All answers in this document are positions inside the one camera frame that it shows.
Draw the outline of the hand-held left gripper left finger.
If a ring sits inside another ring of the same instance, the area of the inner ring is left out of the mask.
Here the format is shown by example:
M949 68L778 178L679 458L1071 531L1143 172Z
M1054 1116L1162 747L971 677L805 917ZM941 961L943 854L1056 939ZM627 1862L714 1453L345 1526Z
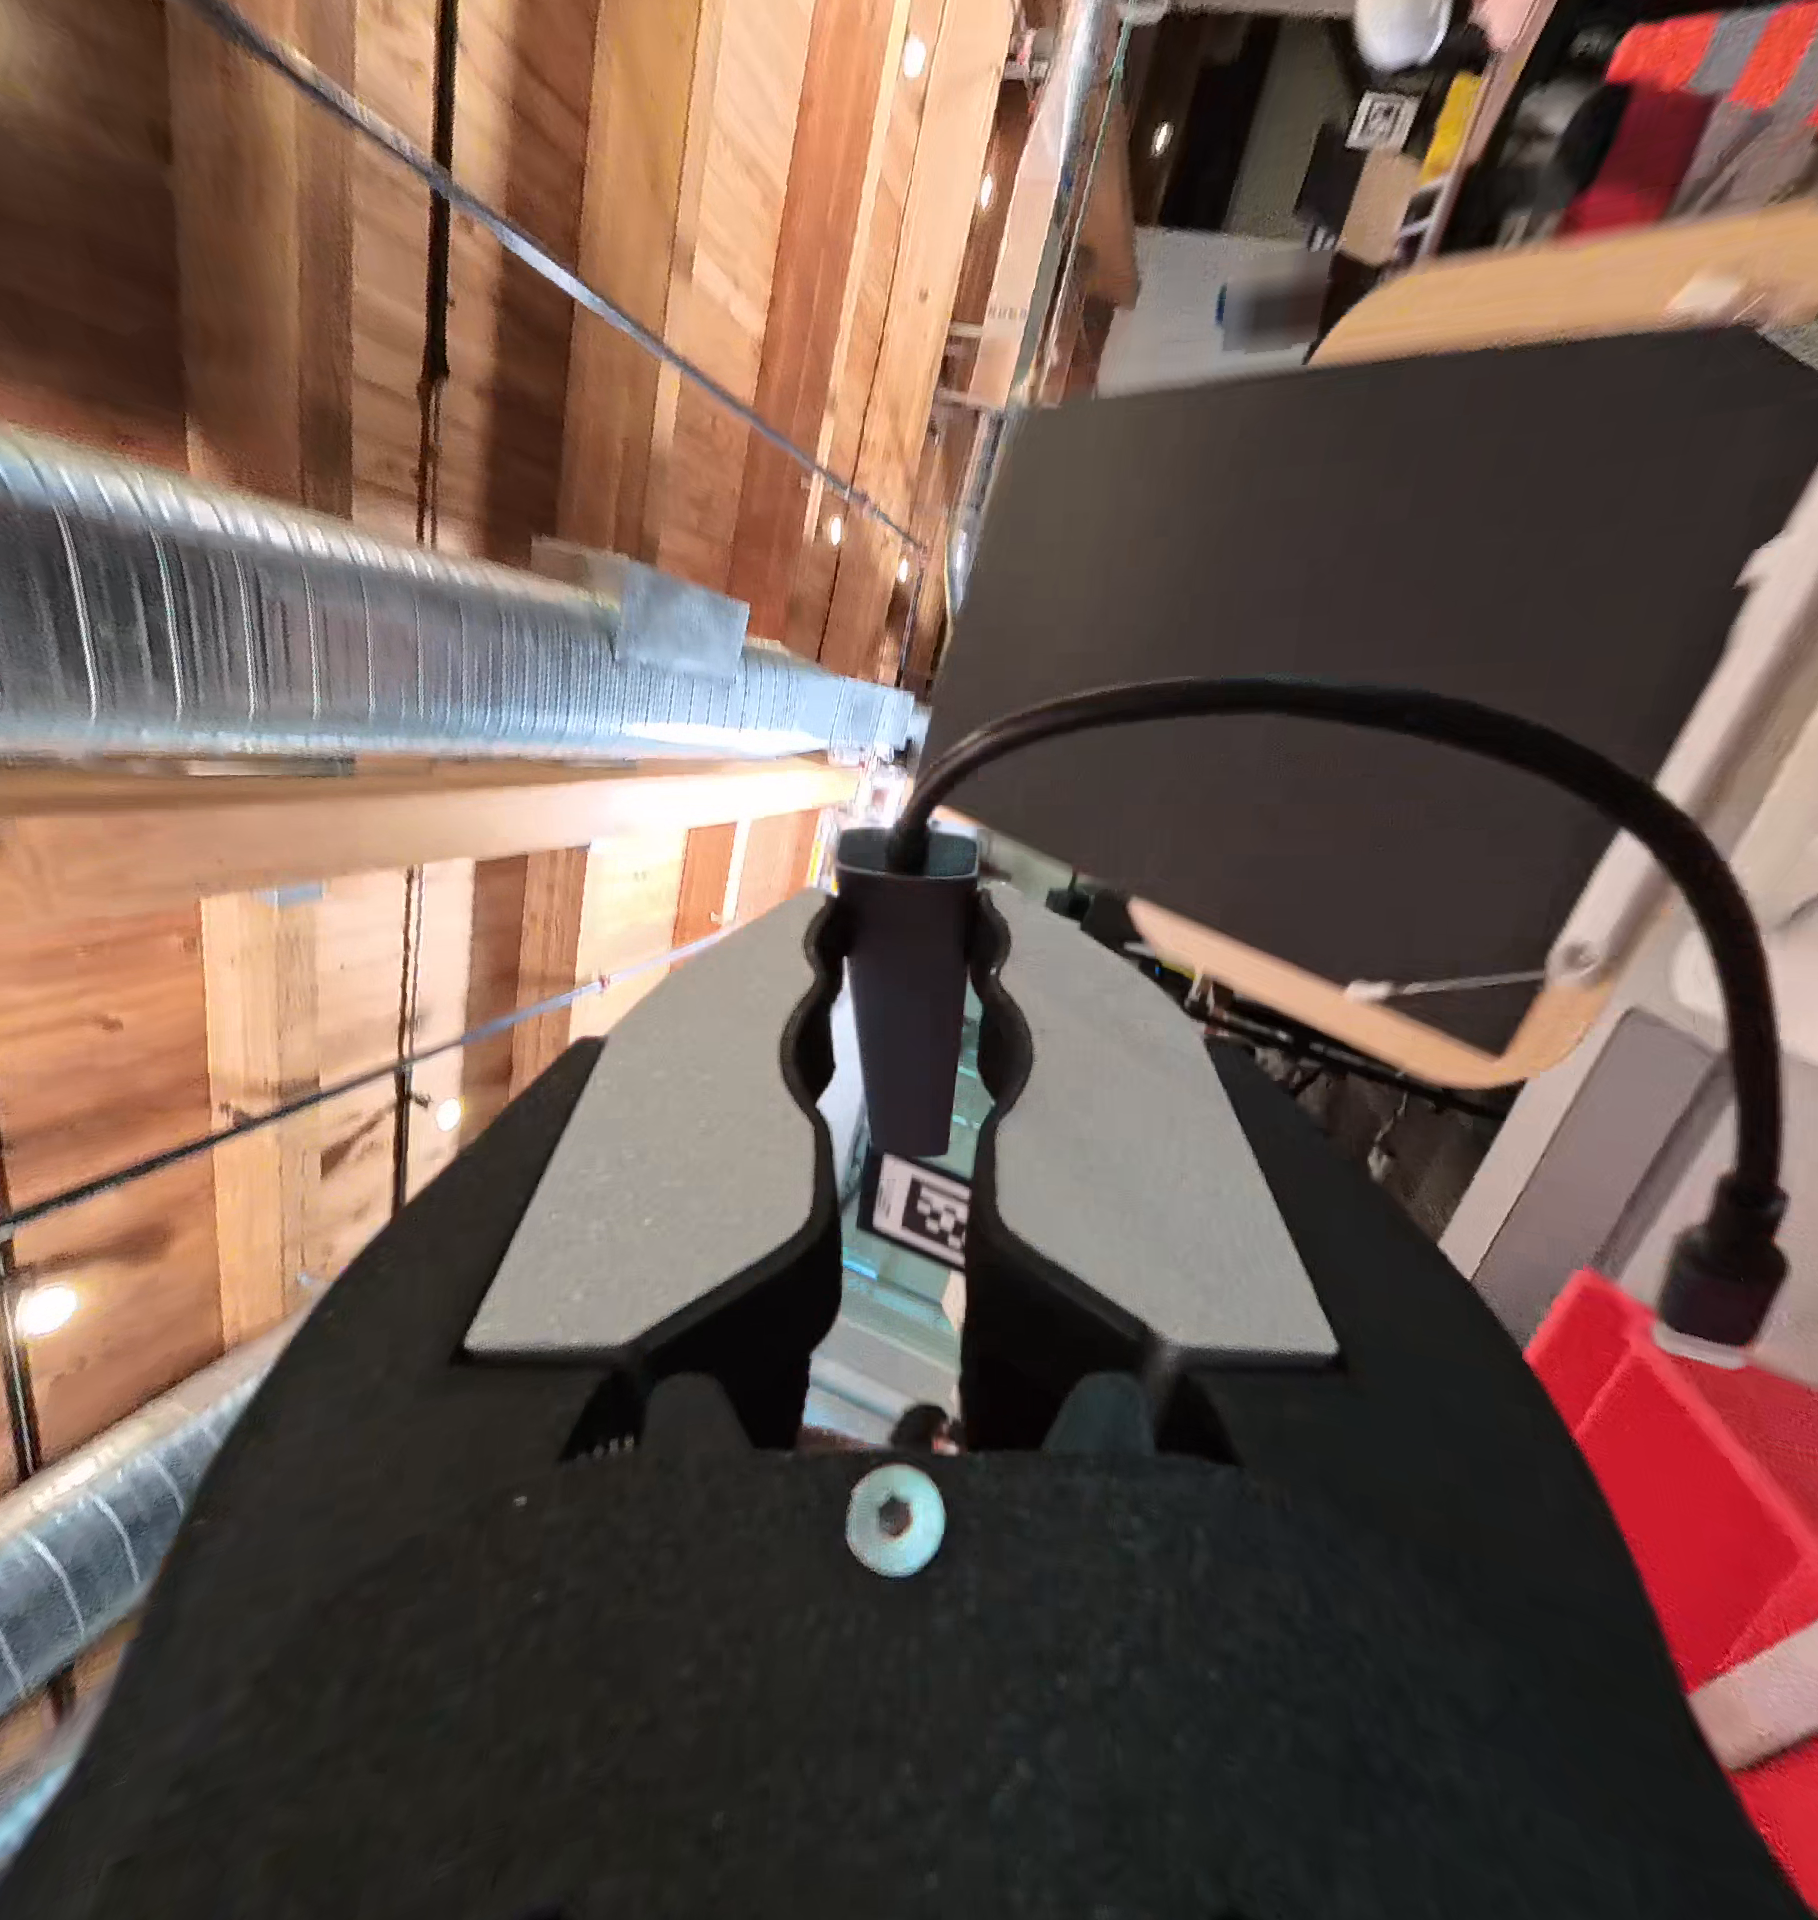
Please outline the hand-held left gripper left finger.
M796 895L690 960L608 1035L466 1333L463 1359L585 1366L639 1419L703 1379L791 1453L843 1306L821 1094L844 947Z

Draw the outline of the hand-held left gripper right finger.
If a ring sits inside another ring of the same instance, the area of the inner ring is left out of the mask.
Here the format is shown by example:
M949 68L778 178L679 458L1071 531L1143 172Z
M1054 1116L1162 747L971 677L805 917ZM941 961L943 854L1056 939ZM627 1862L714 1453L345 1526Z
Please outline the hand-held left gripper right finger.
M1320 1377L1337 1334L1199 1025L1011 889L981 896L967 1444L1031 1451L1077 1389L1155 1428L1212 1371Z

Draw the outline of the grey usb hub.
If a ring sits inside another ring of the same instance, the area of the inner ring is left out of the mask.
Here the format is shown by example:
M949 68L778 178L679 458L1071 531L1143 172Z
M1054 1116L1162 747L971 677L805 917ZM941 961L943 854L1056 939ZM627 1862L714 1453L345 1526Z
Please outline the grey usb hub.
M886 834L850 831L837 854L849 982L879 1146L933 1151L938 1096L962 1044L977 854L955 836L943 841L943 854L930 850L936 811L984 769L1048 739L1241 714L1390 734L1532 775L1592 804L1665 874L1691 907L1723 1002L1735 1156L1707 1217L1672 1248L1658 1315L1673 1334L1745 1348L1788 1274L1779 1245L1786 1212L1781 1033L1752 900L1707 834L1649 782L1541 725L1449 695L1276 677L1112 685L1023 709L938 757Z

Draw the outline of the red plastic bin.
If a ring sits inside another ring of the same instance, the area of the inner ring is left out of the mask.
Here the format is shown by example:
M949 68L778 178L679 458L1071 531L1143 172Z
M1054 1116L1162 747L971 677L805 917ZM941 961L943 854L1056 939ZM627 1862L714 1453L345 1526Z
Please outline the red plastic bin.
M1818 1907L1818 1389L1685 1355L1595 1272L1525 1357L1616 1514L1698 1733Z

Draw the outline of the white printed sign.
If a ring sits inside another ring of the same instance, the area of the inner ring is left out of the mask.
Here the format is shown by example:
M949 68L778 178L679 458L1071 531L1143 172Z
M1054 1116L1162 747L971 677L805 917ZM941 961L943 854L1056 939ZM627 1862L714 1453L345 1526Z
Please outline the white printed sign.
M857 1230L944 1272L967 1267L970 1180L871 1148L857 1193Z

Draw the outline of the orange traffic cone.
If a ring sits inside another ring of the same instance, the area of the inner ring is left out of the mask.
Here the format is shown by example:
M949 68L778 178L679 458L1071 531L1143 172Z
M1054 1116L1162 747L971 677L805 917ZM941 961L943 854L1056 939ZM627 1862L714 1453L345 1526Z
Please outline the orange traffic cone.
M1785 114L1818 133L1818 2L1644 20L1621 35L1604 77Z

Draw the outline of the silver ventilation duct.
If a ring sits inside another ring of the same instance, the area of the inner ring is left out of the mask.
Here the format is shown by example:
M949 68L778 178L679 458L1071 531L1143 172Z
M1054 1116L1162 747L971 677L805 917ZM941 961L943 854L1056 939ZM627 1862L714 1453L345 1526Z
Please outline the silver ventilation duct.
M0 1722L145 1600L202 1479L303 1323L221 1357L0 1500Z

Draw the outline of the silver spiral duct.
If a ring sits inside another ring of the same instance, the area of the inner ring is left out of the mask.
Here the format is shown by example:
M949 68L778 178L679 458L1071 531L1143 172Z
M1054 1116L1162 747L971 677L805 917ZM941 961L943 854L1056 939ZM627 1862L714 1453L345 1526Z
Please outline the silver spiral duct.
M915 698L0 424L2 761L896 758Z

